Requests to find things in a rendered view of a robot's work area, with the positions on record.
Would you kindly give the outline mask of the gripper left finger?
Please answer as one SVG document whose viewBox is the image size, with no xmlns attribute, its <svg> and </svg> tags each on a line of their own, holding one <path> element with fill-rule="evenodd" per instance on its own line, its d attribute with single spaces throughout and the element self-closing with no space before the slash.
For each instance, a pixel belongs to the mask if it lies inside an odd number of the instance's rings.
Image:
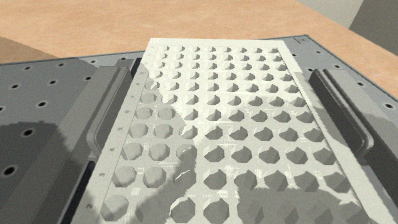
<svg viewBox="0 0 398 224">
<path fill-rule="evenodd" d="M 86 161 L 97 161 L 132 83 L 99 66 L 0 210 L 0 224 L 57 224 Z"/>
</svg>

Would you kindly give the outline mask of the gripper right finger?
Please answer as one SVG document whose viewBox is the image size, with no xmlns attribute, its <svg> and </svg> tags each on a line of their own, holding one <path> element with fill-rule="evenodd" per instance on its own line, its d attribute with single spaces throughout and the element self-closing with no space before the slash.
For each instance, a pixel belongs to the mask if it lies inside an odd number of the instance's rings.
<svg viewBox="0 0 398 224">
<path fill-rule="evenodd" d="M 398 128 L 344 69 L 315 69 L 309 84 L 359 162 L 398 208 Z"/>
</svg>

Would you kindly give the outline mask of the white well plate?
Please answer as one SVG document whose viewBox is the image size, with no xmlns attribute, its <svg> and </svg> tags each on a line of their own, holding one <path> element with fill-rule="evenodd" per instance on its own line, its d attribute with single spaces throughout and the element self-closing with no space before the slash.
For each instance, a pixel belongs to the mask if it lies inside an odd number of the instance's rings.
<svg viewBox="0 0 398 224">
<path fill-rule="evenodd" d="M 151 38 L 71 224 L 397 223 L 283 40 Z"/>
</svg>

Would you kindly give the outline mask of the grey flat base plate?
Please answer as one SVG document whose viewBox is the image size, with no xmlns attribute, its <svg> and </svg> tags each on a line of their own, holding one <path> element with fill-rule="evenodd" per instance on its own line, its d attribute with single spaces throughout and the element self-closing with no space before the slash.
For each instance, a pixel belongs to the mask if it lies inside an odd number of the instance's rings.
<svg viewBox="0 0 398 224">
<path fill-rule="evenodd" d="M 344 69 L 398 128 L 398 98 L 307 34 L 283 40 L 309 80 Z M 0 63 L 0 210 L 99 66 L 127 66 L 146 50 Z M 361 166 L 398 224 L 398 209 L 370 166 Z"/>
</svg>

